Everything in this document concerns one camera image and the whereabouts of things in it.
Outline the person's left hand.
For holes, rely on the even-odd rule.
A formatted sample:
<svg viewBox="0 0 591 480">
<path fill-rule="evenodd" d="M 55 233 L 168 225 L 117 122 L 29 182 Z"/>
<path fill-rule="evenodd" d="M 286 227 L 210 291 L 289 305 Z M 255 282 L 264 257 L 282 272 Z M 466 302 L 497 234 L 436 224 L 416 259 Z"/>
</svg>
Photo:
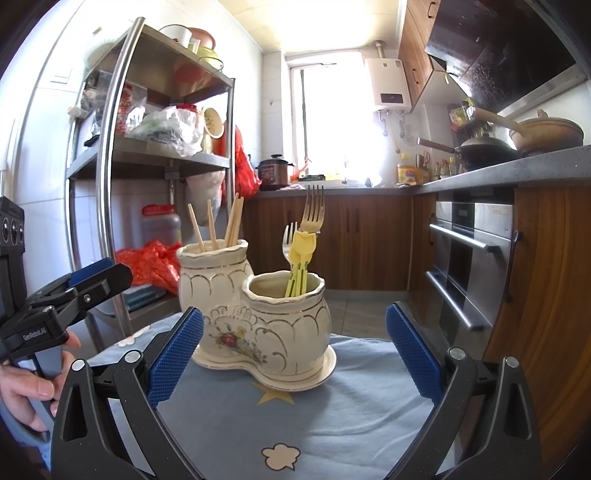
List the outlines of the person's left hand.
<svg viewBox="0 0 591 480">
<path fill-rule="evenodd" d="M 21 424 L 36 432 L 47 431 L 46 425 L 35 412 L 29 400 L 49 401 L 50 412 L 55 415 L 59 399 L 71 364 L 75 357 L 62 352 L 62 371 L 52 380 L 42 379 L 34 373 L 5 363 L 1 366 L 1 398 L 7 410 Z"/>
</svg>

